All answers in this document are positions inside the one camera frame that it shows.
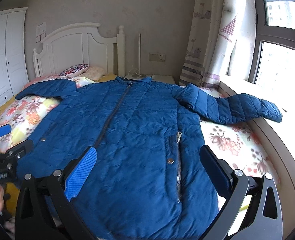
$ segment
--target jacket zipper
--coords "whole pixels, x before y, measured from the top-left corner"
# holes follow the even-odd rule
[[[112,113],[111,113],[111,114],[108,116],[108,118],[106,119],[106,121],[105,121],[105,123],[104,123],[104,125],[103,125],[103,128],[102,128],[102,130],[101,130],[101,132],[100,132],[100,134],[99,134],[97,140],[96,140],[95,143],[94,143],[94,148],[96,148],[96,147],[100,144],[100,142],[102,141],[102,138],[103,138],[103,136],[104,136],[104,134],[105,134],[105,132],[106,132],[106,130],[107,130],[107,128],[108,128],[108,126],[109,126],[109,124],[110,124],[112,118],[113,118],[113,116],[115,115],[115,113],[116,113],[117,110],[119,109],[119,107],[120,107],[122,101],[124,100],[124,97],[125,97],[126,94],[129,92],[129,89],[130,89],[130,87],[131,87],[132,85],[133,85],[133,82],[131,82],[131,81],[128,82],[128,86],[126,87],[126,90],[124,91],[124,93],[123,93],[123,95],[121,96],[120,100],[118,101],[117,105],[114,107]]]
[[[180,154],[180,148],[179,148],[179,142],[180,142],[181,136],[182,136],[182,132],[178,132],[176,134],[176,149],[177,149],[176,187],[177,187],[177,195],[178,195],[177,202],[178,203],[181,201],[181,172],[182,172],[182,166],[181,166],[181,154]]]

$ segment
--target window frame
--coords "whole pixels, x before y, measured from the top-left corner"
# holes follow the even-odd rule
[[[268,25],[268,6],[265,0],[255,0],[256,40],[248,81],[255,84],[261,62],[263,42],[269,42],[295,50],[295,29]]]

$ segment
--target yellow bedsheet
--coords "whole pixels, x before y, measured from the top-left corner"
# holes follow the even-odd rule
[[[103,76],[98,82],[106,82],[110,80],[114,80],[117,76],[114,74],[109,74],[106,76]],[[0,106],[0,115],[8,108],[10,104],[14,102],[14,97],[12,97],[9,101],[7,101],[4,105]],[[16,209],[16,203],[18,201],[20,190],[11,182],[7,183],[6,185],[6,193],[10,194],[10,199],[6,201],[6,208],[8,211],[15,216],[15,209]]]

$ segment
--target electrical outlet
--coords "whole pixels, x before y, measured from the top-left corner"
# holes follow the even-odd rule
[[[166,54],[159,54],[159,53],[149,53],[148,60],[149,61],[161,61],[164,62],[166,59]]]

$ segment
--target bedpost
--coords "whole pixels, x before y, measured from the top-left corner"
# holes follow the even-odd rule
[[[39,64],[38,64],[38,60],[36,58],[37,56],[37,52],[35,50],[35,48],[33,49],[33,63],[34,63],[34,70],[35,70],[35,75],[36,77],[40,77],[40,70],[39,70]]]
[[[119,33],[117,35],[117,45],[118,45],[118,75],[124,77],[126,75],[126,58],[125,58],[125,48],[126,48],[126,37],[124,35],[124,26],[119,26]]]

